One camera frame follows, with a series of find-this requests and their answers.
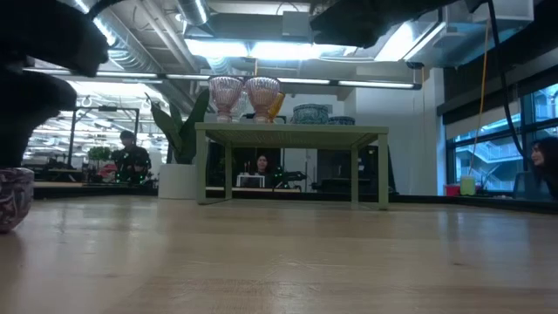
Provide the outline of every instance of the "staircase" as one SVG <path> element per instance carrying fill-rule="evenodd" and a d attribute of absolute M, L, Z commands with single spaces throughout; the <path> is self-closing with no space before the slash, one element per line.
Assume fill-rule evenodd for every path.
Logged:
<path fill-rule="evenodd" d="M 469 174 L 469 168 L 470 167 L 462 167 L 461 168 L 461 174 L 463 175 L 468 175 Z M 484 180 L 487 181 L 486 185 L 485 185 L 485 189 L 488 190 L 493 190 L 493 191 L 512 191 L 514 189 L 514 181 L 502 181 L 498 178 L 496 178 L 495 176 L 487 173 L 484 170 L 477 170 L 477 169 L 473 169 L 473 171 L 471 171 L 471 176 L 474 177 L 475 182 L 481 184 Z"/>
<path fill-rule="evenodd" d="M 473 153 L 473 145 L 466 147 L 457 147 L 457 152 Z M 485 163 L 495 163 L 510 160 L 520 160 L 521 155 L 515 148 L 514 143 L 495 145 L 491 141 L 482 142 L 477 144 L 477 149 L 474 155 L 479 157 Z"/>

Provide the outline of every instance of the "woman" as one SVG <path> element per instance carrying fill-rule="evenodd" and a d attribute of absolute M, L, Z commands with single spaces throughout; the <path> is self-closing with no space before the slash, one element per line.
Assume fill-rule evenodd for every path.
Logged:
<path fill-rule="evenodd" d="M 266 157 L 264 154 L 261 154 L 260 157 L 258 157 L 256 165 L 257 165 L 257 174 L 265 177 L 264 187 L 272 188 L 273 176 L 269 171 L 268 157 Z"/>
<path fill-rule="evenodd" d="M 531 159 L 538 188 L 545 181 L 552 197 L 558 200 L 558 138 L 537 140 L 533 144 Z"/>

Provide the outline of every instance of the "black cable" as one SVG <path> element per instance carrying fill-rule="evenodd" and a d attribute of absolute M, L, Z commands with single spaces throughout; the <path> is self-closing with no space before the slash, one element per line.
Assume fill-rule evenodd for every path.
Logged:
<path fill-rule="evenodd" d="M 97 15 L 102 12 L 104 9 L 116 4 L 120 3 L 124 0 L 99 0 L 96 4 L 94 4 L 87 12 L 87 17 L 93 20 Z"/>
<path fill-rule="evenodd" d="M 504 100 L 506 101 L 504 104 L 504 112 L 506 113 L 507 126 L 509 127 L 509 130 L 512 134 L 512 139 L 514 140 L 515 148 L 517 148 L 517 151 L 520 153 L 520 155 L 523 157 L 524 160 L 528 160 L 527 156 L 525 155 L 525 152 L 521 148 L 520 140 L 517 137 L 517 132 L 515 132 L 514 123 L 512 121 L 512 114 L 510 113 L 509 110 L 509 94 L 507 93 L 506 72 L 504 71 L 503 64 L 500 62 L 500 57 L 501 57 L 500 35 L 498 34 L 498 25 L 496 24 L 496 11 L 494 10 L 494 2 L 493 0 L 487 0 L 487 2 L 488 2 L 488 10 L 490 12 L 490 24 L 492 27 L 492 34 L 494 37 L 494 53 L 496 54 L 494 63 L 496 64 L 496 67 L 500 72 L 502 91 L 504 92 Z"/>

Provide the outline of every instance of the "green leaf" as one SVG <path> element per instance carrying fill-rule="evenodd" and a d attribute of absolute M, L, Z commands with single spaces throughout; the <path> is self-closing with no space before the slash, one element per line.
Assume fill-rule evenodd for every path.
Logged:
<path fill-rule="evenodd" d="M 168 144 L 173 148 L 175 154 L 182 154 L 182 140 L 174 121 L 167 113 L 161 110 L 159 104 L 151 104 L 151 114 L 159 129 L 165 134 Z"/>
<path fill-rule="evenodd" d="M 180 154 L 180 162 L 188 164 L 192 163 L 196 154 L 194 127 L 196 122 L 203 122 L 208 106 L 209 90 L 205 90 L 201 92 L 200 96 L 198 96 L 198 99 L 195 101 L 194 109 L 192 109 L 188 119 L 180 129 L 180 137 L 182 138 L 182 153 Z"/>
<path fill-rule="evenodd" d="M 182 128 L 182 124 L 184 124 L 184 122 L 182 122 L 182 115 L 180 114 L 180 110 L 172 103 L 169 105 L 169 109 L 171 111 L 171 118 L 173 118 L 176 129 L 180 130 Z"/>

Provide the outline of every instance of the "yellow cable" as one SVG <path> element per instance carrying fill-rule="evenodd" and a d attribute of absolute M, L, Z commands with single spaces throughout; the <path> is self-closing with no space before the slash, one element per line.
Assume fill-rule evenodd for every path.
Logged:
<path fill-rule="evenodd" d="M 479 125 L 477 127 L 477 133 L 474 136 L 473 156 L 471 157 L 471 165 L 469 167 L 469 174 L 468 175 L 471 175 L 471 172 L 473 171 L 474 154 L 476 153 L 476 150 L 477 150 L 477 141 L 479 140 L 479 132 L 480 132 L 480 127 L 481 127 L 480 124 L 482 123 L 482 110 L 484 109 L 484 106 L 485 106 L 485 89 L 486 89 L 486 83 L 487 83 L 489 29 L 490 29 L 490 18 L 487 19 L 487 30 L 486 30 L 486 35 L 485 35 L 485 59 L 484 59 L 484 64 L 482 66 L 482 85 L 481 85 L 481 88 L 480 88 Z"/>

